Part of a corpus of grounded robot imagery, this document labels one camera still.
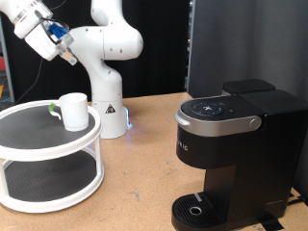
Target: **white mug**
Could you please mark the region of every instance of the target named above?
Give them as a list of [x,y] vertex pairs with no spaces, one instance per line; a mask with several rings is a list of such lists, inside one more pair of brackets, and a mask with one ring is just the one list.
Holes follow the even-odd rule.
[[[83,93],[69,93],[59,98],[64,127],[67,131],[78,132],[89,126],[88,99]],[[61,119],[58,113],[53,112],[53,107],[49,106],[49,112],[52,116]]]

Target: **cup handle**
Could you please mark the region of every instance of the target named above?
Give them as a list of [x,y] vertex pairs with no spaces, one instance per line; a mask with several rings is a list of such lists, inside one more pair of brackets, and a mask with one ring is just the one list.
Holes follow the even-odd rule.
[[60,114],[54,112],[54,108],[55,108],[55,107],[56,107],[56,104],[51,103],[51,104],[49,105],[49,107],[48,107],[48,111],[49,111],[50,115],[52,115],[52,116],[57,116],[57,117],[59,118],[59,120],[61,120]]

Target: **black coffee maker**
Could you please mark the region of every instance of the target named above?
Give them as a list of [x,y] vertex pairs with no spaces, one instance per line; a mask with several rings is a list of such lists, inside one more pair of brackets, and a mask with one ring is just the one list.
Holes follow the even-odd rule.
[[308,124],[308,104],[261,80],[180,105],[178,158],[206,169],[204,191],[178,198],[178,231],[225,231],[284,216]]

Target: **wooden table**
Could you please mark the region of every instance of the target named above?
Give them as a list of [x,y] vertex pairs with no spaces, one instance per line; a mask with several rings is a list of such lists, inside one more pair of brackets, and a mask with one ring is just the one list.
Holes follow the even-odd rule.
[[[174,231],[171,206],[178,197],[202,192],[202,169],[176,156],[173,115],[186,93],[124,99],[133,128],[115,140],[103,140],[105,179],[85,201],[48,214],[23,214],[0,207],[0,230]],[[308,208],[295,204],[280,219],[289,231],[308,230]],[[261,224],[242,229],[262,231]]]

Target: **round shelf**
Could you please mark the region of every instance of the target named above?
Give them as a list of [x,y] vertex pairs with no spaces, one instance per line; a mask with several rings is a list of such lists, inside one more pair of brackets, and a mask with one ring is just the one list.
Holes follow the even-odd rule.
[[89,127],[68,132],[48,106],[58,100],[21,104],[0,113],[0,202],[25,213],[47,213],[93,194],[104,178],[98,112]]
[[89,107],[90,125],[80,132],[68,132],[62,120],[51,116],[48,106],[58,100],[36,101],[0,113],[0,158],[32,162],[66,156],[94,141],[102,131],[98,112]]

